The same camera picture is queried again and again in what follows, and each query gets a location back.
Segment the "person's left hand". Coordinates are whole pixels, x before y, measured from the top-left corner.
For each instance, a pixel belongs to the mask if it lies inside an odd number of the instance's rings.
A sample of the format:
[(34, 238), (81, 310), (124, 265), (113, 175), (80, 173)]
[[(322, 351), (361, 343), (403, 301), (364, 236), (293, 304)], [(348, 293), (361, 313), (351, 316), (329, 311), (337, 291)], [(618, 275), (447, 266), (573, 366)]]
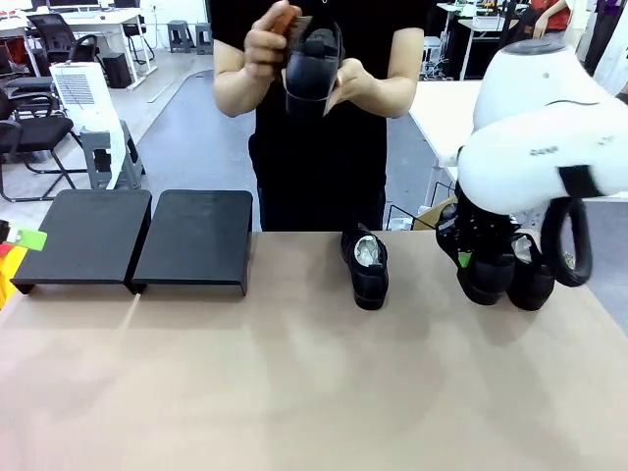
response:
[(338, 70), (325, 114), (329, 114), (336, 105), (342, 102), (350, 102), (363, 111), (386, 117), (389, 107), (386, 82), (374, 78), (364, 69), (359, 60), (345, 59)]

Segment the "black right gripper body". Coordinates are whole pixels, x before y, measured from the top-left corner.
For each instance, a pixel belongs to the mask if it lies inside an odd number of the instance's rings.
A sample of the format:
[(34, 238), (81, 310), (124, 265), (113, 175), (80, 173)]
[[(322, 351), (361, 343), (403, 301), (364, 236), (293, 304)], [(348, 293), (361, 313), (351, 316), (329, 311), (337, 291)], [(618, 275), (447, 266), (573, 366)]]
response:
[(466, 225), (475, 239), (473, 253), (486, 252), (490, 257), (499, 257), (505, 253), (506, 244), (511, 242), (513, 235), (521, 227), (517, 220), (513, 216), (495, 214), (479, 208), (469, 200), (459, 184), (455, 187), (454, 195), (456, 201), (448, 203), (442, 209), (437, 222), (458, 220), (460, 224)]

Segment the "person's right hand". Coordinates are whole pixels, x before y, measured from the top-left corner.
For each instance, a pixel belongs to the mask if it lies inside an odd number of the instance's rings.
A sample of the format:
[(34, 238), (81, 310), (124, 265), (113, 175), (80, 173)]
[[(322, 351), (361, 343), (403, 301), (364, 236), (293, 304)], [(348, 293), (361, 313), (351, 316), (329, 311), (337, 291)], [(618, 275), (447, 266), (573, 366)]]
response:
[(277, 75), (277, 67), (284, 59), (287, 40), (273, 32), (277, 20), (289, 12), (288, 1), (275, 2), (258, 19), (244, 40), (244, 69), (255, 82), (270, 84)]

